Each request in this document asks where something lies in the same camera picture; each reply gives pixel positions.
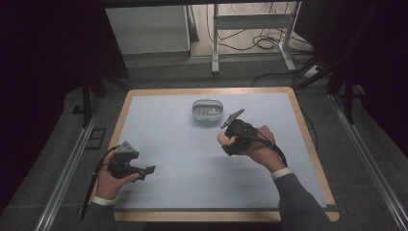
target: clear plastic basket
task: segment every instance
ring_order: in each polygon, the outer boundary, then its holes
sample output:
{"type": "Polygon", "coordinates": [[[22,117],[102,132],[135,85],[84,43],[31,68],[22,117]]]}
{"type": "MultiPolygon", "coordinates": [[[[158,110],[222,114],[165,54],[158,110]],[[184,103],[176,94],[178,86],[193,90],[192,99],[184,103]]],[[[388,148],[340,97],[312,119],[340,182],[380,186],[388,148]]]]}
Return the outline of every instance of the clear plastic basket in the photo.
{"type": "Polygon", "coordinates": [[[199,99],[192,104],[192,116],[198,121],[219,121],[222,118],[223,106],[213,99],[199,99]]]}

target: wall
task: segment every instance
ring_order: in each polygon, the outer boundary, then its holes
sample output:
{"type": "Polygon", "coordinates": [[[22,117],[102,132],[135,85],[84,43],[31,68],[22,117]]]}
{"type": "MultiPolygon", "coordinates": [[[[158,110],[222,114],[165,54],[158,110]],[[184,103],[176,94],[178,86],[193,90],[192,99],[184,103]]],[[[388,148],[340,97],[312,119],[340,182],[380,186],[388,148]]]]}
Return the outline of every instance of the wall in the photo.
{"type": "Polygon", "coordinates": [[[122,55],[190,50],[185,6],[115,8],[106,13],[122,55]]]}

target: person's left hand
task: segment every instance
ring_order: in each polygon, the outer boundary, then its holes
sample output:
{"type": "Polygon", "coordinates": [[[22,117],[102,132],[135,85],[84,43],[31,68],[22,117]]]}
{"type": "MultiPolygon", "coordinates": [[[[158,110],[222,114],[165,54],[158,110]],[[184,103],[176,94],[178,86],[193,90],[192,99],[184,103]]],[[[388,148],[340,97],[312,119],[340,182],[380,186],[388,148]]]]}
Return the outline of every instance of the person's left hand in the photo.
{"type": "Polygon", "coordinates": [[[125,176],[121,179],[114,178],[108,172],[108,163],[112,159],[112,157],[113,154],[109,154],[105,158],[103,165],[98,172],[98,183],[95,195],[106,200],[115,199],[117,193],[122,188],[122,186],[126,185],[129,182],[135,181],[139,178],[138,173],[125,176]]]}

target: metal stand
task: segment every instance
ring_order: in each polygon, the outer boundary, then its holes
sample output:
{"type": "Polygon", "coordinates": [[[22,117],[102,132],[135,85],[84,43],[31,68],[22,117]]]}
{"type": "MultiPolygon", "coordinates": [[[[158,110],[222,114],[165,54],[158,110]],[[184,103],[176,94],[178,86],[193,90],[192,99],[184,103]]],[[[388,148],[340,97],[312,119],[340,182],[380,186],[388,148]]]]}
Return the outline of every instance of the metal stand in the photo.
{"type": "Polygon", "coordinates": [[[294,71],[295,67],[291,56],[288,53],[288,42],[291,38],[294,22],[296,20],[299,2],[291,13],[280,14],[247,14],[247,15],[218,15],[218,4],[214,4],[214,42],[213,42],[213,73],[219,73],[219,53],[218,53],[218,30],[240,30],[240,29],[286,29],[279,49],[285,60],[289,71],[294,71]]]}

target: metal frame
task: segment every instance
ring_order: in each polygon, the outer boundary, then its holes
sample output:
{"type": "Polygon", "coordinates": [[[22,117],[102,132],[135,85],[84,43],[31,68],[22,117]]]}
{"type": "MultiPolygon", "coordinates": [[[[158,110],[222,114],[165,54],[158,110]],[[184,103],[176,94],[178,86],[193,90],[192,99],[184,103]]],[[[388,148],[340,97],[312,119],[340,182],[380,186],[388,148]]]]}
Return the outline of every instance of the metal frame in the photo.
{"type": "Polygon", "coordinates": [[[42,214],[39,217],[38,223],[36,225],[36,231],[51,229],[55,216],[57,215],[61,203],[63,202],[66,190],[79,163],[79,160],[81,159],[90,132],[92,131],[93,125],[97,119],[102,100],[103,99],[100,98],[95,99],[93,112],[88,127],[82,130],[81,135],[65,164],[60,178],[57,181],[57,184],[55,185],[54,190],[51,192],[51,195],[48,198],[48,201],[44,209],[42,210],[42,214]]]}
{"type": "Polygon", "coordinates": [[[351,124],[347,117],[343,114],[344,109],[342,102],[338,97],[333,96],[332,94],[329,94],[328,97],[332,101],[345,131],[349,134],[351,141],[353,142],[364,166],[366,167],[367,172],[372,179],[372,182],[384,199],[384,202],[390,210],[390,213],[393,216],[396,225],[398,225],[399,230],[408,230],[408,215],[403,204],[388,183],[377,162],[375,162],[370,150],[367,148],[366,144],[361,138],[357,128],[351,124]]]}
{"type": "Polygon", "coordinates": [[[296,2],[291,13],[280,14],[246,14],[246,15],[218,15],[218,4],[214,4],[214,42],[213,42],[213,73],[219,73],[218,30],[239,29],[287,29],[279,50],[289,71],[295,70],[293,61],[288,52],[288,42],[291,38],[294,22],[297,16],[299,2],[296,2]]]}

